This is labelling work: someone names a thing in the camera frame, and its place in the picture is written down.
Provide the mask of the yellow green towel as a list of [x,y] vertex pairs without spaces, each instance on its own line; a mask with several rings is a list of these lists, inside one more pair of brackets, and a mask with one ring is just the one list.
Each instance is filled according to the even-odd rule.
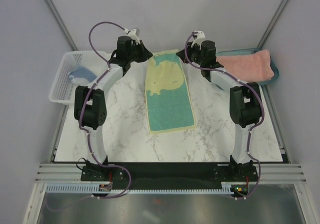
[[151,134],[195,128],[195,114],[178,50],[155,53],[147,61],[145,102]]

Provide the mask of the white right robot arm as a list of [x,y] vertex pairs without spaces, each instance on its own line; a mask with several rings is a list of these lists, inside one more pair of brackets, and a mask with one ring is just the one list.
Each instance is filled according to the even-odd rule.
[[246,168],[242,164],[257,161],[251,155],[250,143],[253,130],[260,126],[265,113],[258,83],[245,83],[229,73],[216,59],[215,42],[203,41],[194,44],[186,41],[183,50],[177,54],[184,63],[199,69],[201,75],[229,94],[229,115],[235,124],[234,149],[230,162],[235,163],[228,169],[234,181],[242,180]]

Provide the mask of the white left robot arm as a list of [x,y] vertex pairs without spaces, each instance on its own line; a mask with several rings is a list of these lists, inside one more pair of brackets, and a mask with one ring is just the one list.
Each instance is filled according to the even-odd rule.
[[103,140],[103,125],[107,119],[106,96],[111,87],[130,69],[132,62],[144,62],[152,57],[136,35],[120,36],[117,48],[112,53],[109,67],[93,81],[90,87],[78,86],[75,90],[74,118],[79,129],[86,134],[87,161],[95,166],[92,175],[98,181],[109,176],[108,155]]

